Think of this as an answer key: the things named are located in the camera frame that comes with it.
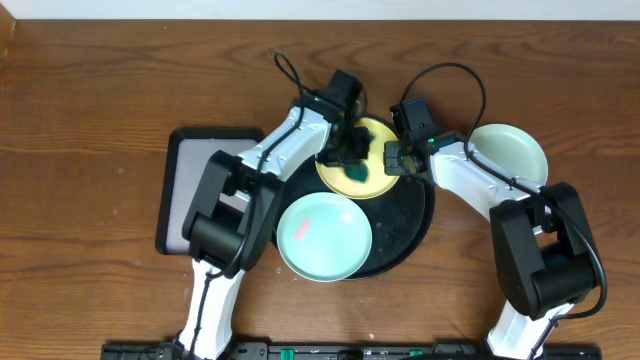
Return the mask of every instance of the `green sponge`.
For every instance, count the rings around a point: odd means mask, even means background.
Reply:
[[[364,183],[367,181],[367,178],[369,178],[369,169],[367,168],[367,165],[363,164],[358,164],[358,165],[349,165],[346,166],[344,168],[344,173],[345,175],[347,175],[347,177],[351,180],[355,180],[361,183]]]

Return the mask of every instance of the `black tray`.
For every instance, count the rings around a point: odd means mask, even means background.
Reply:
[[[320,179],[315,159],[307,159],[285,184],[271,242],[277,247],[280,217],[294,201],[316,193],[332,192]],[[365,263],[348,279],[382,274],[403,262],[422,242],[429,229],[435,202],[433,186],[412,177],[401,177],[386,193],[354,200],[371,223],[373,243]]]

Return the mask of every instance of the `light blue bowl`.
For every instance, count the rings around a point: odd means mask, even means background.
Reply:
[[[356,203],[334,193],[315,193],[287,208],[277,237],[278,250],[293,271],[329,282],[349,277],[364,264],[373,235]]]

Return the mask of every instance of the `wood grain surface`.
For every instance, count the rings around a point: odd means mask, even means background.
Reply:
[[[273,130],[296,94],[275,49],[312,87],[336,68],[358,76],[371,112],[387,118],[427,65],[473,67],[485,121],[541,143],[550,182],[580,192],[608,270],[604,311],[561,323],[550,342],[637,357],[640,24],[23,21],[0,77],[1,358],[97,359],[105,342],[182,328],[190,260],[153,244],[168,136],[191,125]],[[479,106],[473,79],[455,69],[413,95],[449,129],[466,131]],[[503,304],[488,223],[438,190],[422,245],[382,276],[312,283],[269,246],[233,326],[279,342],[480,341]]]

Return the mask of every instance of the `black cable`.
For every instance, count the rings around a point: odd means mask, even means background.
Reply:
[[[575,221],[573,221],[573,219],[571,219],[571,217],[569,217],[569,215],[564,212],[562,209],[560,209],[559,207],[557,207],[554,203],[552,203],[551,201],[549,201],[548,199],[546,199],[545,197],[543,197],[542,195],[540,195],[539,193],[518,184],[517,182],[517,177],[514,178],[507,178],[506,176],[498,173],[497,171],[491,169],[490,167],[486,166],[485,164],[483,164],[481,161],[479,161],[475,156],[473,156],[473,151],[469,151],[469,139],[471,139],[471,135],[473,134],[473,132],[475,131],[475,129],[478,127],[478,124],[480,124],[480,120],[482,120],[482,116],[484,115],[484,111],[487,107],[487,93],[485,91],[484,88],[484,84],[482,83],[482,80],[480,79],[480,76],[478,76],[478,74],[475,73],[475,71],[473,71],[471,68],[469,68],[466,65],[462,65],[462,64],[458,64],[458,63],[453,63],[453,62],[448,62],[448,63],[440,63],[440,64],[436,64],[433,66],[430,66],[424,70],[422,70],[418,75],[416,75],[411,82],[409,82],[409,85],[407,85],[406,89],[404,90],[404,93],[402,93],[402,98],[400,99],[400,103],[404,102],[404,100],[407,97],[407,94],[409,93],[409,90],[411,90],[411,87],[413,86],[413,84],[416,83],[416,81],[418,81],[418,79],[420,79],[423,75],[439,69],[439,68],[443,68],[443,67],[456,67],[456,68],[460,68],[462,70],[465,70],[467,73],[469,73],[471,76],[473,76],[473,78],[476,80],[476,82],[478,83],[478,86],[480,87],[480,92],[482,95],[482,105],[480,107],[480,112],[478,113],[478,116],[476,117],[476,120],[473,123],[473,126],[471,126],[471,129],[469,130],[469,133],[467,134],[467,138],[464,141],[464,153],[467,156],[467,158],[469,160],[471,160],[474,164],[476,164],[478,167],[480,167],[482,170],[486,171],[487,173],[495,176],[496,178],[498,178],[501,181],[504,181],[506,184],[508,184],[510,187],[513,187],[515,189],[518,189],[526,194],[528,194],[529,196],[531,196],[531,198],[536,199],[537,201],[542,202],[546,207],[549,208],[549,210],[551,210],[551,213],[555,214],[557,217],[559,217],[565,224],[568,224],[570,228],[572,228],[576,234],[578,234],[578,237],[580,238],[580,241],[583,243],[583,245],[587,248],[587,252],[589,253],[589,257],[591,258],[591,261],[593,262],[595,268],[596,268],[596,278],[597,278],[597,282],[600,284],[600,297],[598,299],[598,302],[593,306],[593,308],[583,311],[583,312],[579,312],[579,313],[575,313],[575,314],[564,314],[564,315],[555,315],[553,316],[551,319],[549,319],[549,324],[547,325],[547,327],[545,328],[544,333],[542,334],[542,336],[538,339],[538,341],[536,342],[535,346],[531,349],[531,354],[530,354],[530,359],[533,359],[535,357],[535,354],[538,352],[538,349],[542,346],[542,344],[544,344],[544,342],[546,341],[547,337],[549,337],[549,335],[551,334],[551,331],[553,330],[554,327],[558,326],[558,321],[559,320],[569,320],[569,319],[581,319],[581,318],[586,318],[589,316],[593,316],[595,314],[597,314],[603,307],[604,304],[607,300],[607,277],[604,271],[604,267],[602,266],[602,261],[600,260],[600,257],[598,256],[598,254],[596,253],[596,251],[594,250],[594,248],[591,246],[591,243],[589,242],[589,240],[586,238],[586,236],[584,235],[584,233],[582,232],[582,230],[580,229],[580,227],[575,223]]]
[[[287,78],[289,78],[289,80],[291,80],[291,82],[293,82],[296,85],[298,84],[298,82],[296,81],[296,78],[293,77],[291,74],[289,74],[278,62],[278,60],[276,60],[276,66],[278,67],[278,69],[280,69],[280,71],[282,71],[287,76]],[[304,84],[300,84],[300,85],[302,85],[302,88],[304,89],[304,91],[308,92],[309,94],[314,96],[318,95],[317,90],[313,90]],[[322,100],[338,107],[342,106],[341,104],[337,103],[335,100],[328,97],[323,97]],[[367,89],[365,89],[364,87],[362,88],[362,102],[360,103],[360,105],[361,105],[361,109],[360,109],[360,112],[356,114],[356,118],[360,118],[367,114],[367,107],[369,106],[369,97],[367,95]]]
[[[287,63],[287,67],[289,67],[289,69],[291,70],[291,74],[289,74],[289,72],[284,67],[282,67],[282,65],[280,64],[279,58],[284,59],[284,61]],[[206,274],[206,279],[204,281],[204,289],[202,290],[202,297],[200,298],[200,306],[198,307],[198,315],[196,317],[196,326],[193,331],[193,339],[191,340],[191,348],[189,349],[189,354],[187,355],[188,360],[192,360],[194,357],[196,340],[198,338],[198,334],[200,333],[200,328],[201,328],[200,325],[202,322],[202,311],[204,310],[204,302],[207,297],[207,292],[209,291],[209,285],[211,284],[211,281],[213,279],[217,279],[219,277],[227,275],[230,271],[233,271],[233,269],[236,268],[238,262],[240,261],[240,257],[242,256],[242,251],[244,250],[247,244],[247,240],[249,239],[249,235],[251,233],[251,224],[253,224],[253,218],[254,218],[254,214],[256,212],[256,206],[257,206],[256,204],[258,203],[258,198],[259,198],[258,193],[259,193],[261,181],[262,181],[262,167],[264,166],[264,163],[266,162],[266,160],[269,158],[269,154],[271,153],[271,151],[273,151],[273,149],[275,149],[276,146],[278,146],[284,139],[286,139],[289,135],[291,135],[294,131],[296,131],[300,127],[300,124],[302,123],[302,119],[304,116],[304,109],[305,109],[304,91],[305,90],[310,91],[309,88],[307,88],[302,84],[302,81],[300,80],[300,76],[298,75],[296,68],[293,66],[289,58],[283,52],[281,51],[275,52],[273,55],[273,60],[276,66],[278,67],[278,69],[280,69],[280,71],[282,71],[283,74],[285,74],[291,81],[293,81],[297,85],[298,93],[300,96],[300,114],[298,114],[298,119],[289,130],[287,130],[284,134],[282,134],[282,136],[280,136],[269,147],[267,147],[264,151],[260,153],[260,160],[258,161],[258,165],[256,166],[256,178],[254,180],[253,193],[251,194],[251,200],[249,201],[249,209],[247,212],[247,230],[245,231],[244,236],[242,237],[242,241],[240,242],[240,245],[238,246],[238,249],[236,250],[236,253],[231,259],[231,261],[219,272],[215,274],[211,274],[211,273]]]

